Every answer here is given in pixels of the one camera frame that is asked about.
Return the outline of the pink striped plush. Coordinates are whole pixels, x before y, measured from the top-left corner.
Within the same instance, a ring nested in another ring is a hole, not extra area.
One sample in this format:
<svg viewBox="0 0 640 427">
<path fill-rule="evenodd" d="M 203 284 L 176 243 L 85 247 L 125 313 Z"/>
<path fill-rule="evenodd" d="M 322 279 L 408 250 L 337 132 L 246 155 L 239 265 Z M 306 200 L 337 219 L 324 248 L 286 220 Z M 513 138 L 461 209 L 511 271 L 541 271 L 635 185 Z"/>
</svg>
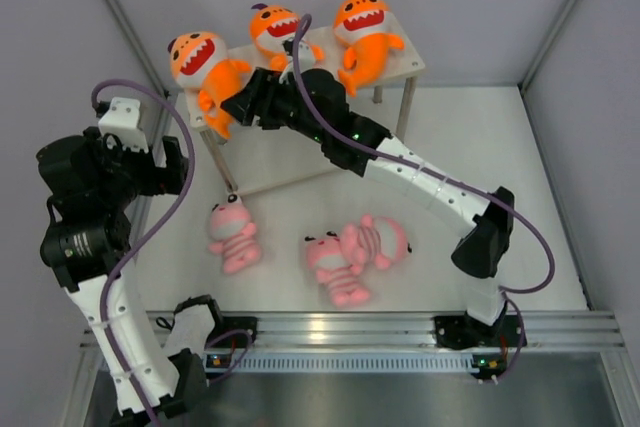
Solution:
<svg viewBox="0 0 640 427">
<path fill-rule="evenodd" d="M 256 240 L 257 226 L 241 197 L 227 196 L 224 203 L 216 204 L 210 215 L 208 249 L 222 259 L 222 271 L 231 275 L 255 265 L 262 257 L 262 248 Z"/>
<path fill-rule="evenodd" d="M 359 281 L 352 263 L 344 256 L 337 233 L 328 231 L 322 237 L 305 236 L 304 252 L 307 268 L 325 288 L 335 307 L 356 306 L 369 300 L 370 291 Z"/>
<path fill-rule="evenodd" d="M 358 223 L 347 223 L 339 241 L 342 254 L 356 275 L 369 264 L 387 270 L 412 253 L 404 228 L 385 216 L 365 214 Z"/>
</svg>

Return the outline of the orange shark plush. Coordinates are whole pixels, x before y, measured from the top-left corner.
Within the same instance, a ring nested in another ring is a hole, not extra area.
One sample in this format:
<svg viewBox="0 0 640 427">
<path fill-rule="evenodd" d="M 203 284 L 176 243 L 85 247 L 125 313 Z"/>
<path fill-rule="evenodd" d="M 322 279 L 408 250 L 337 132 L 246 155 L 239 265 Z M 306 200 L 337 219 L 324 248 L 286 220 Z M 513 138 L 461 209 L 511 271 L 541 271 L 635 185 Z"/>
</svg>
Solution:
<svg viewBox="0 0 640 427">
<path fill-rule="evenodd" d="M 405 48 L 404 38 L 391 31 L 390 15 L 384 0 L 344 0 L 338 8 L 333 33 L 345 50 L 337 75 L 351 97 L 384 73 L 391 50 Z"/>
<path fill-rule="evenodd" d="M 251 65 L 230 58 L 225 41 L 208 31 L 179 35 L 169 42 L 167 51 L 175 82 L 185 91 L 196 92 L 204 122 L 228 140 L 234 118 L 221 105 L 244 88 L 243 75 L 252 72 Z"/>
<path fill-rule="evenodd" d="M 249 23 L 249 35 L 269 61 L 269 68 L 282 72 L 289 64 L 284 42 L 294 37 L 300 16 L 294 11 L 276 4 L 256 3 L 255 13 Z"/>
</svg>

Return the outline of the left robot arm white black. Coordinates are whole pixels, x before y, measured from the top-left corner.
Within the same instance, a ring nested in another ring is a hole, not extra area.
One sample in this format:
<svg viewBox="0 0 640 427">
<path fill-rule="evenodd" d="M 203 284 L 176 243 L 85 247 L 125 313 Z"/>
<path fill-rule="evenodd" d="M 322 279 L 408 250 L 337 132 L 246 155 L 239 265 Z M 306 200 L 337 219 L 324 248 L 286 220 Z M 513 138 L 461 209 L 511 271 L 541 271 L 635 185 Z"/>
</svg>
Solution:
<svg viewBox="0 0 640 427">
<path fill-rule="evenodd" d="M 160 344 L 135 286 L 126 208 L 139 196 L 185 197 L 188 159 L 179 141 L 163 139 L 165 164 L 95 127 L 61 138 L 36 155 L 51 191 L 50 224 L 40 256 L 94 333 L 113 379 L 113 426 L 145 426 L 160 414 L 193 409 L 207 388 L 202 356 L 226 333 L 217 303 L 189 298 L 174 311 Z"/>
</svg>

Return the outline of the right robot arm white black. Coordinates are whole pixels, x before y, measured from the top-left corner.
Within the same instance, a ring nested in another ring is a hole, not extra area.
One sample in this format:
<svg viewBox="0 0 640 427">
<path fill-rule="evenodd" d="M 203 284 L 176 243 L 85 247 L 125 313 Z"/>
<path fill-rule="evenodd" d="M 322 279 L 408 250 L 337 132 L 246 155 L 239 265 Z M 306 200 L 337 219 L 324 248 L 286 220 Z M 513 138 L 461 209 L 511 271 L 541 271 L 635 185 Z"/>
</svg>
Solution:
<svg viewBox="0 0 640 427">
<path fill-rule="evenodd" d="M 464 314 L 443 324 L 439 344 L 462 350 L 501 335 L 507 306 L 497 273 L 513 232 L 510 190 L 475 192 L 423 161 L 386 127 L 351 111 L 344 86 L 323 69 L 280 81 L 276 72 L 257 68 L 221 108 L 243 126 L 300 133 L 336 167 L 394 188 L 440 218 L 459 238 L 451 260 L 468 292 Z"/>
</svg>

